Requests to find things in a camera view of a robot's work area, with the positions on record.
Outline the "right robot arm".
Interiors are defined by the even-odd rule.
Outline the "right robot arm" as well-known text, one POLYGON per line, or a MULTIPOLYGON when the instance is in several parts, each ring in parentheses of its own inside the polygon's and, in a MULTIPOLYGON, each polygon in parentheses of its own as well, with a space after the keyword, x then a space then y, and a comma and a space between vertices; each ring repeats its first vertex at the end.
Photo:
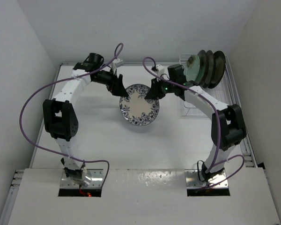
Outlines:
POLYGON ((151 80, 151 88, 146 98, 161 99, 168 93, 174 93, 183 101, 199 108, 211 120, 213 146, 198 170, 199 180, 207 182, 222 173, 224 164, 234 159, 230 155, 232 150, 246 137, 242 111, 239 105, 221 102, 206 93, 195 81, 187 81, 182 65, 175 64, 172 67, 177 74, 171 74, 168 80, 163 78, 157 66, 148 70, 154 79, 151 80))

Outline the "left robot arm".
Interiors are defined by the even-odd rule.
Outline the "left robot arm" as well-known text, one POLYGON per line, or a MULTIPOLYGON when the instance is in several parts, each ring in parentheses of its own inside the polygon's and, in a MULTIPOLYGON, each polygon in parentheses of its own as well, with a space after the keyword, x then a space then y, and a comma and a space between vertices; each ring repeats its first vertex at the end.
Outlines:
POLYGON ((124 63, 116 58, 109 71, 100 70, 104 58, 100 54, 90 53, 84 62, 78 62, 72 70, 72 79, 67 81, 61 91, 51 100, 43 102, 44 126, 64 154, 61 162, 67 177, 77 184, 87 182, 85 163, 78 161, 79 145, 75 139, 79 122, 74 111, 75 103, 91 82, 103 84, 114 96, 126 97, 123 76, 117 75, 117 68, 124 63))

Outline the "grey rimmed plate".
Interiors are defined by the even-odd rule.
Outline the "grey rimmed plate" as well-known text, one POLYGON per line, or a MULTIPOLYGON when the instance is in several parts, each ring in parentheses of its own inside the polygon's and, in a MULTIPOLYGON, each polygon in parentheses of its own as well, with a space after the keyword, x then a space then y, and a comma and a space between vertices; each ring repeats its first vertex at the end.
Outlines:
POLYGON ((208 71, 207 52, 205 50, 201 50, 197 55, 199 56, 200 60, 200 68, 195 81, 199 85, 202 85, 204 83, 208 71))
POLYGON ((208 88, 214 76, 215 70, 215 57, 211 50, 207 51, 208 72, 203 84, 203 88, 208 88))

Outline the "teal flower plate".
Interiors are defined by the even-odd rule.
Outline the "teal flower plate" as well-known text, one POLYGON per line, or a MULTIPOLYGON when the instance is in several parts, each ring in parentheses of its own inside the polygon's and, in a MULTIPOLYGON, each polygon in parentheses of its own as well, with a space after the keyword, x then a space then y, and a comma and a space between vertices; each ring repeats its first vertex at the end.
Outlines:
POLYGON ((198 55, 196 54, 192 54, 190 55, 190 57, 188 58, 187 62, 186 62, 186 66, 185 66, 185 77, 186 80, 189 81, 195 81, 198 73, 200 70, 200 58, 198 55))

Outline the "black patterned rim plate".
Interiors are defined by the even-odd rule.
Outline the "black patterned rim plate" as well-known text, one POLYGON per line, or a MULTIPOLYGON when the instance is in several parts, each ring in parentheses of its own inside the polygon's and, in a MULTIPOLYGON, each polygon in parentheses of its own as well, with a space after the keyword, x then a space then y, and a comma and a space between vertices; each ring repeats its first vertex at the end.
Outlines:
POLYGON ((220 83, 226 68, 226 58, 225 58, 225 54, 222 51, 216 51, 214 53, 214 57, 215 57, 215 71, 214 71, 214 76, 209 85, 210 89, 215 88, 220 83))

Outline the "blue floral white plate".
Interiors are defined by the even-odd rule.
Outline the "blue floral white plate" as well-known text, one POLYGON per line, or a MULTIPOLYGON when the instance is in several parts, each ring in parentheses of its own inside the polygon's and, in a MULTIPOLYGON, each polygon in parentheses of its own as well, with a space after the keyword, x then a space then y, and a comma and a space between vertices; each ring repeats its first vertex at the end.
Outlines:
POLYGON ((149 87, 144 84, 132 84, 126 88, 128 97, 121 97, 119 108, 124 119, 135 126, 151 124, 158 116, 158 100, 147 100, 149 87))

